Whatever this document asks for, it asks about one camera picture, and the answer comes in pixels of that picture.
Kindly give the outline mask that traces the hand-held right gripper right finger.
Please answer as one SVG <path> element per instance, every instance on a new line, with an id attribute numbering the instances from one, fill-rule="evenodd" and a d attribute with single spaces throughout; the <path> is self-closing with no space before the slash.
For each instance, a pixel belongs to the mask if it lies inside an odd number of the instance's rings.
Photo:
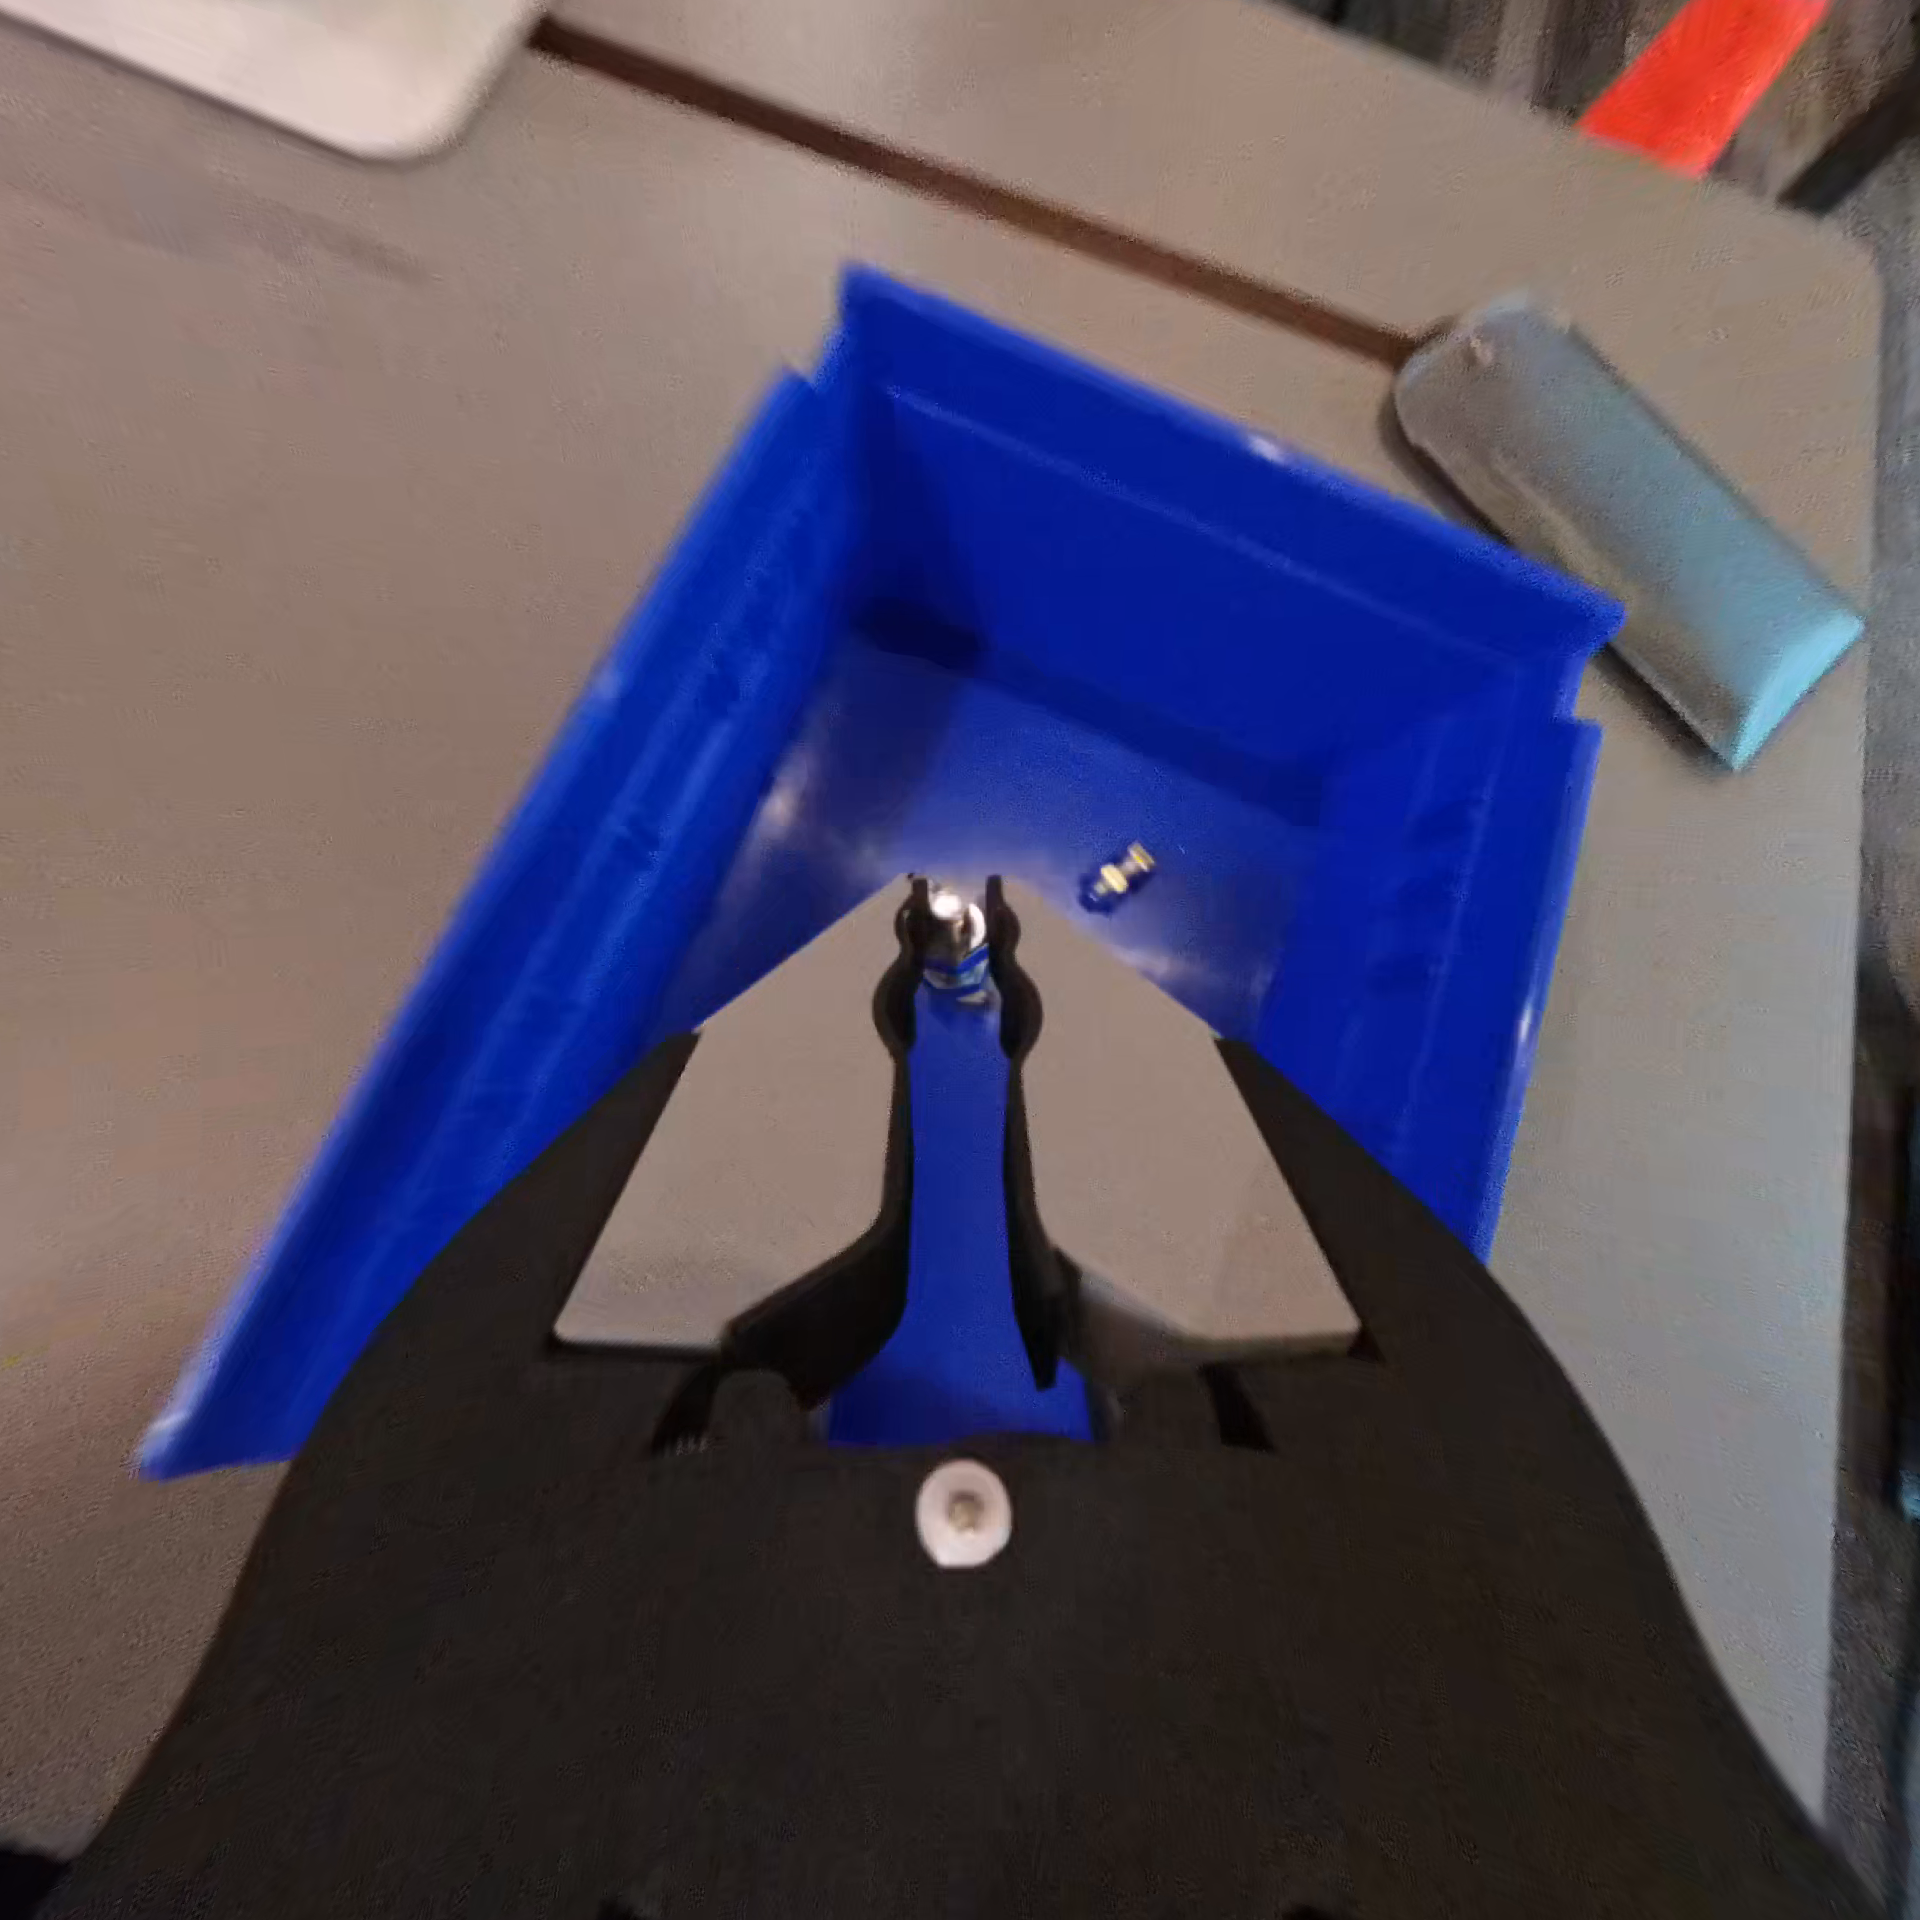
<path id="1" fill-rule="evenodd" d="M 1351 1353 L 1359 1318 L 1208 1020 L 1018 878 L 981 902 L 1014 1318 L 1093 1397 Z"/>

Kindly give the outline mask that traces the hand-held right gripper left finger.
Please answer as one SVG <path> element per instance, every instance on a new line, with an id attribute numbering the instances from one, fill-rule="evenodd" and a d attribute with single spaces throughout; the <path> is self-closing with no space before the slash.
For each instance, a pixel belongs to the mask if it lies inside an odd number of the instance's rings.
<path id="1" fill-rule="evenodd" d="M 900 877 L 696 1032 L 553 1339 L 775 1375 L 818 1408 L 900 1328 L 922 878 Z"/>

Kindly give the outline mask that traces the blue plastic bin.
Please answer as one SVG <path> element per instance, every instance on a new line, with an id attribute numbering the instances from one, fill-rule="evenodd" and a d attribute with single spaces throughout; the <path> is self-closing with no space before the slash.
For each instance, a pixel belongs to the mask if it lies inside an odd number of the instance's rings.
<path id="1" fill-rule="evenodd" d="M 868 269 L 587 675 L 140 1451 L 290 1458 L 656 1044 L 910 874 L 1023 883 L 1489 1254 L 1620 607 Z M 1108 917 L 1080 878 L 1140 842 Z"/>

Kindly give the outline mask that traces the white metal stand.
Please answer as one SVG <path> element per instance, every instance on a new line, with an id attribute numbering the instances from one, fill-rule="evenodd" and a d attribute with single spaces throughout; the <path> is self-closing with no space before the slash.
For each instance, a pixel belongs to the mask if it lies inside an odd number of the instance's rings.
<path id="1" fill-rule="evenodd" d="M 6 3 L 3 20 L 363 162 L 459 138 L 543 3 Z"/>

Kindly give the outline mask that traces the orange traffic cone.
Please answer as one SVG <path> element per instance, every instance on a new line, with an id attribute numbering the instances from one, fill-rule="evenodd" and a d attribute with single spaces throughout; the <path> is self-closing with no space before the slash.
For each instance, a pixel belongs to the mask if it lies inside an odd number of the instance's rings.
<path id="1" fill-rule="evenodd" d="M 1685 3 L 1575 129 L 1702 180 L 1829 12 L 1828 3 Z"/>

